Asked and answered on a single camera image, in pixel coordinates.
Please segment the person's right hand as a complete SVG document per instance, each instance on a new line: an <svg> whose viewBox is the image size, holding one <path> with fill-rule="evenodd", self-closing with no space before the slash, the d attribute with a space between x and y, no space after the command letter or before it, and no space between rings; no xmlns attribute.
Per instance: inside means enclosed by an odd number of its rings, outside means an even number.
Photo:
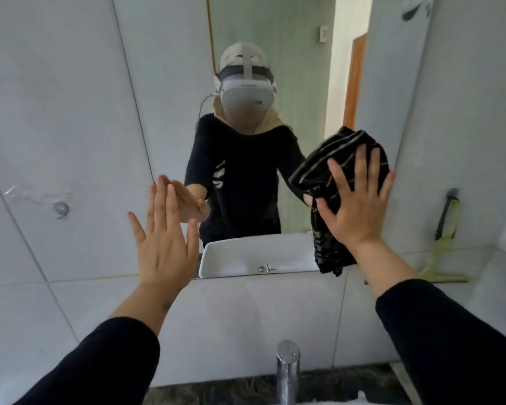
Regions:
<svg viewBox="0 0 506 405"><path fill-rule="evenodd" d="M367 161L367 191L355 192L340 164L333 158L327 161L340 199L337 211L337 234L332 234L358 259L358 251L367 243L381 243L381 231L387 204L379 199L380 149L374 148Z"/></svg>

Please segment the person's left forearm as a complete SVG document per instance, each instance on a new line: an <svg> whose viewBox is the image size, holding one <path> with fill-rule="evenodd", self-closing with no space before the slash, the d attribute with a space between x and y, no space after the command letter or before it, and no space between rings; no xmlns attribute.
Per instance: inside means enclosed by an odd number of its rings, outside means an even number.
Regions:
<svg viewBox="0 0 506 405"><path fill-rule="evenodd" d="M182 289L140 284L12 405L142 405L160 360L159 332Z"/></svg>

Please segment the wall mirror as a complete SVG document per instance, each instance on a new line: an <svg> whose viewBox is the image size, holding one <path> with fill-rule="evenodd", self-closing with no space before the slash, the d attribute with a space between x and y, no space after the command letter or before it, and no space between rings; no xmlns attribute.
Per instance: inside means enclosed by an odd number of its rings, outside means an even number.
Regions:
<svg viewBox="0 0 506 405"><path fill-rule="evenodd" d="M206 194L200 279L319 270L290 183L345 126L395 167L434 0L113 0L149 167Z"/></svg>

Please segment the person's right forearm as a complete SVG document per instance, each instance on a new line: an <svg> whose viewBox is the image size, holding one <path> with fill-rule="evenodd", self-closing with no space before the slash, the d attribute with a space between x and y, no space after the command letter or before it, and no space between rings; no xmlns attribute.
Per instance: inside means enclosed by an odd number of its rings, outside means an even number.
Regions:
<svg viewBox="0 0 506 405"><path fill-rule="evenodd" d="M506 405L506 336L418 273L381 239L346 241L423 405Z"/></svg>

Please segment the black striped cloth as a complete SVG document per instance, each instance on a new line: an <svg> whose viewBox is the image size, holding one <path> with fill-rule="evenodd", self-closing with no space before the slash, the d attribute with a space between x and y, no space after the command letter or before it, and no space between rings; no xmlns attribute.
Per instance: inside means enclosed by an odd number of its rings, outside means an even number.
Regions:
<svg viewBox="0 0 506 405"><path fill-rule="evenodd" d="M345 126L327 138L295 170L290 183L313 198L310 221L312 226L315 262L322 274L332 273L339 277L345 268L356 264L348 249L339 243L329 231L317 210L316 199L326 200L330 210L336 213L340 206L340 196L328 168L328 159L336 160L351 188L354 182L356 150L366 146L366 160L370 160L372 149L380 150L379 188L382 187L390 167L382 146L364 130L354 131Z"/></svg>

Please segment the chrome faucet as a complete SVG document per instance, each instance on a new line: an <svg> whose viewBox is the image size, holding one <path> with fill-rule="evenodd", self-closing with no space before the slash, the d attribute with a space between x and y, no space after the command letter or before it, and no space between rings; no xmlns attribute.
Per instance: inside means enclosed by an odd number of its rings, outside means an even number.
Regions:
<svg viewBox="0 0 506 405"><path fill-rule="evenodd" d="M296 405L299 391L301 352L296 343L283 340L277 344L277 400L279 405Z"/></svg>

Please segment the white sink basin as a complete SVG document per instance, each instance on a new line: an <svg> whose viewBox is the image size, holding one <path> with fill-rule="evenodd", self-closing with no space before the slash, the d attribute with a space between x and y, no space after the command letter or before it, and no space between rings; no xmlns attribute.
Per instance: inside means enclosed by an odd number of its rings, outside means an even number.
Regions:
<svg viewBox="0 0 506 405"><path fill-rule="evenodd" d="M312 402L297 403L296 405L388 405L388 404L370 402L367 400L365 393L363 391L359 391L357 399L354 400L349 400L345 402L312 401Z"/></svg>

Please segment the person's left hand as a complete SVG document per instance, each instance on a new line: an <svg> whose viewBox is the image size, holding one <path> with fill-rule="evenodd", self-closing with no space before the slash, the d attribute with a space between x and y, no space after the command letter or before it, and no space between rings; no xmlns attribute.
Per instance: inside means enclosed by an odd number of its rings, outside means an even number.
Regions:
<svg viewBox="0 0 506 405"><path fill-rule="evenodd" d="M146 227L147 238L137 249L140 282L157 286L178 295L193 279L196 265L187 258L187 232L183 234L185 218L179 205L177 183L167 183L167 228L154 232L154 184L149 189Z"/></svg>

